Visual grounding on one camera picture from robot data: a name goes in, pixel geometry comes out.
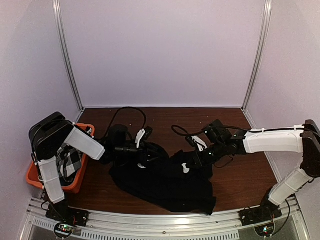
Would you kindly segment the round gold brooch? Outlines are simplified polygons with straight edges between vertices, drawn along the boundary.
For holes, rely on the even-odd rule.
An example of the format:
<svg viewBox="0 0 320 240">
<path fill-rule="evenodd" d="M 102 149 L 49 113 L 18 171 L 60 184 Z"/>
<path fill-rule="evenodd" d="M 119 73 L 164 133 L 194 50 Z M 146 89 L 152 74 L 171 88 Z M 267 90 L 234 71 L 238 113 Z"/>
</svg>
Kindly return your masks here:
<svg viewBox="0 0 320 240">
<path fill-rule="evenodd" d="M 190 168 L 187 167 L 186 163 L 183 163 L 181 166 L 183 168 L 183 173 L 184 174 L 188 174 L 190 172 Z"/>
</svg>

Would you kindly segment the black t-shirt blue logo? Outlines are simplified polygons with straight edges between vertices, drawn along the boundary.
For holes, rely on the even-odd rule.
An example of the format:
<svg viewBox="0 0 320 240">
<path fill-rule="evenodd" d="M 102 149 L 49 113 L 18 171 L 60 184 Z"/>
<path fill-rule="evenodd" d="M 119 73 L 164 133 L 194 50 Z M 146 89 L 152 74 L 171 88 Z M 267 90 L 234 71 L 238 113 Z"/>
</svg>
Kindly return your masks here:
<svg viewBox="0 0 320 240">
<path fill-rule="evenodd" d="M 160 158 L 138 167 L 138 160 L 116 160 L 109 170 L 115 185 L 141 200 L 173 213 L 203 213 L 212 215 L 217 203 L 213 194 L 212 166 L 191 168 L 184 174 L 183 163 L 192 157 L 192 151 L 178 151 L 169 156 L 160 145 Z"/>
</svg>

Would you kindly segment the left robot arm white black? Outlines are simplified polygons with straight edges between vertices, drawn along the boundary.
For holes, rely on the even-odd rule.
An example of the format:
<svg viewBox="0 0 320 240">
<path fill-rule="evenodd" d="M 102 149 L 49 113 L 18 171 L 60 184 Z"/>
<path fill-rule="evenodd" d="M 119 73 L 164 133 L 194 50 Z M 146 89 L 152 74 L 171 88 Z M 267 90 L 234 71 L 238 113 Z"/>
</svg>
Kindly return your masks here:
<svg viewBox="0 0 320 240">
<path fill-rule="evenodd" d="M 102 164 L 114 162 L 120 156 L 140 156 L 147 161 L 156 155 L 156 145 L 145 141 L 150 127 L 141 129 L 134 141 L 127 140 L 127 129 L 117 126 L 112 139 L 104 136 L 96 139 L 88 130 L 67 120 L 55 112 L 34 125 L 28 133 L 32 160 L 37 167 L 39 181 L 46 191 L 49 202 L 54 204 L 52 213 L 61 222 L 72 218 L 72 211 L 63 203 L 66 197 L 61 179 L 82 170 L 82 156 Z"/>
</svg>

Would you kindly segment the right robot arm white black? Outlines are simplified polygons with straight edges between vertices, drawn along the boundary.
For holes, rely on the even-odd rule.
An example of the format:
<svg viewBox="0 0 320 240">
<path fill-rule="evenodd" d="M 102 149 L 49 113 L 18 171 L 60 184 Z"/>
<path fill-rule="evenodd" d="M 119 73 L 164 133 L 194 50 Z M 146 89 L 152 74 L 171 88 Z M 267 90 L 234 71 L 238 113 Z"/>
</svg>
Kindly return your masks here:
<svg viewBox="0 0 320 240">
<path fill-rule="evenodd" d="M 305 184 L 320 176 L 320 130 L 313 120 L 302 125 L 274 129 L 244 129 L 215 120 L 201 130 L 211 146 L 196 150 L 182 165 L 186 173 L 217 163 L 225 156 L 259 152 L 301 153 L 302 161 L 283 180 L 273 186 L 256 210 L 259 220 L 268 220 L 285 200 Z"/>
</svg>

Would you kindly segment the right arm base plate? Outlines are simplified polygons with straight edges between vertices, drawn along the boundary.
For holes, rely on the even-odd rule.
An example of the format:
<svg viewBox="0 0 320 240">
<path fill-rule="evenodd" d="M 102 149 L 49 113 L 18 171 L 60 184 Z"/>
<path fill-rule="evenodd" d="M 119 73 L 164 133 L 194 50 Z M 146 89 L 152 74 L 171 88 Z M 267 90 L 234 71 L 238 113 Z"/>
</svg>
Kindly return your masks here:
<svg viewBox="0 0 320 240">
<path fill-rule="evenodd" d="M 239 211 L 238 214 L 243 226 L 268 222 L 283 215 L 278 207 L 269 206 L 245 208 Z"/>
</svg>

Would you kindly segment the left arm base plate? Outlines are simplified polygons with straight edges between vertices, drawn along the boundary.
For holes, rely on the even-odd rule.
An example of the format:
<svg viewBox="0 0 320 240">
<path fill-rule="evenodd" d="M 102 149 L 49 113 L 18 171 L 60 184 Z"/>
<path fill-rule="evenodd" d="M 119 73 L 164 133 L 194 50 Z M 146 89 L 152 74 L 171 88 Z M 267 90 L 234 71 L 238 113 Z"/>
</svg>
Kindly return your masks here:
<svg viewBox="0 0 320 240">
<path fill-rule="evenodd" d="M 48 219 L 67 223 L 69 225 L 86 227 L 89 212 L 71 207 L 49 206 L 45 216 Z"/>
</svg>

